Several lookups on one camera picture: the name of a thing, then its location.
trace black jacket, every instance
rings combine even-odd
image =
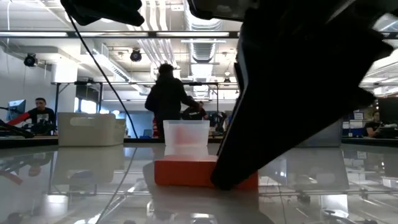
[[[198,103],[187,96],[179,79],[161,75],[150,90],[145,108],[154,112],[156,120],[180,119],[181,103],[198,106]]]

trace translucent plastic bin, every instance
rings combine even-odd
[[[209,121],[163,121],[166,146],[207,146]]]
[[[58,113],[59,146],[123,144],[126,120],[114,114]]]

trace orange box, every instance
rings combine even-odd
[[[169,155],[155,161],[155,183],[166,186],[210,187],[210,176],[216,167],[217,156]],[[256,172],[236,188],[258,190]]]

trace person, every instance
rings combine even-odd
[[[363,136],[378,138],[380,137],[380,127],[382,124],[380,121],[380,113],[378,111],[374,111],[372,116],[372,121],[365,124]]]
[[[145,108],[155,115],[160,138],[164,138],[163,121],[181,119],[181,103],[199,107],[195,100],[188,97],[181,80],[174,78],[173,70],[169,64],[159,67],[159,77],[145,102]]]
[[[28,111],[29,118],[32,120],[32,124],[40,122],[55,124],[55,113],[51,108],[46,107],[47,102],[44,98],[36,98],[36,108]]]
[[[182,113],[183,114],[183,119],[187,120],[202,120],[202,119],[208,119],[209,117],[207,116],[207,113],[205,109],[203,109],[203,102],[199,101],[199,107],[188,107],[185,109],[185,111]]]

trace glass table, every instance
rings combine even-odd
[[[395,148],[291,149],[259,171],[258,192],[155,185],[154,160],[217,150],[133,143],[2,150],[0,223],[398,223]]]

